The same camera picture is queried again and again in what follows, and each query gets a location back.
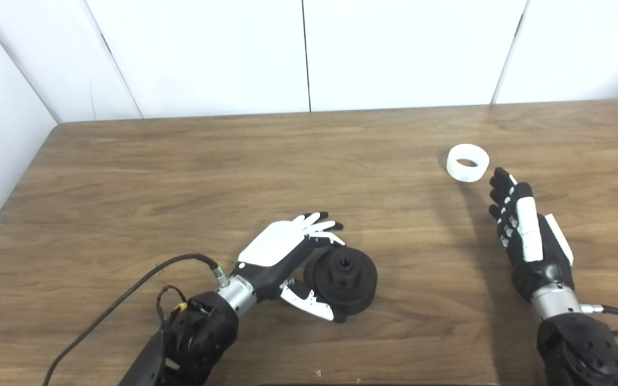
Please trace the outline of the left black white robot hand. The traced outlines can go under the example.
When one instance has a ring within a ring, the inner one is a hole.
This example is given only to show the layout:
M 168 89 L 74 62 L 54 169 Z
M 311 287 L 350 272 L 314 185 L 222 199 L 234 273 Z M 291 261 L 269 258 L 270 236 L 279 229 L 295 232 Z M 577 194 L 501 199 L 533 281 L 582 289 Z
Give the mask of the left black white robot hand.
M 226 283 L 217 293 L 230 305 L 238 317 L 263 301 L 286 301 L 295 308 L 334 323 L 344 323 L 346 315 L 329 305 L 301 281 L 293 272 L 309 259 L 314 250 L 324 247 L 344 247 L 345 242 L 334 234 L 344 227 L 328 220 L 328 212 L 304 213 L 292 220 L 270 223 L 239 254 Z

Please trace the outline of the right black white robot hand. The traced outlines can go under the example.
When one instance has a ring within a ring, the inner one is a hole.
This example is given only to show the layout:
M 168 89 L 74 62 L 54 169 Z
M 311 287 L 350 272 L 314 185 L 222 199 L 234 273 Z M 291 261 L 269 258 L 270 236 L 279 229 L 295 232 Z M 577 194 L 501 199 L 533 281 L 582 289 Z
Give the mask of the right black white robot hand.
M 490 185 L 489 212 L 512 267 L 513 288 L 541 320 L 581 313 L 573 251 L 554 216 L 539 213 L 532 186 L 503 168 L 495 169 Z

